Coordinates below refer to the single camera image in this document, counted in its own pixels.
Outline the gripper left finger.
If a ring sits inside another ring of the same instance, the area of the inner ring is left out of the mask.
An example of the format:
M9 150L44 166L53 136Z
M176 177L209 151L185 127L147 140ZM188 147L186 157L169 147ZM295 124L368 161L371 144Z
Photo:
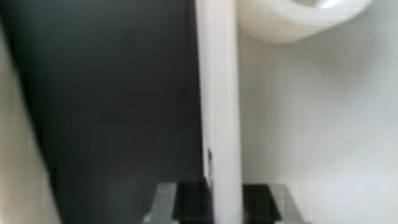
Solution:
M213 224L211 197L202 182L158 184L140 224Z

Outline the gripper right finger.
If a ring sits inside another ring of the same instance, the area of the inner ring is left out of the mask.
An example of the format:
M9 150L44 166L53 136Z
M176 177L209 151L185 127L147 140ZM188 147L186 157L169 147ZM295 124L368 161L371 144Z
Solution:
M245 224L311 224L284 184L243 185Z

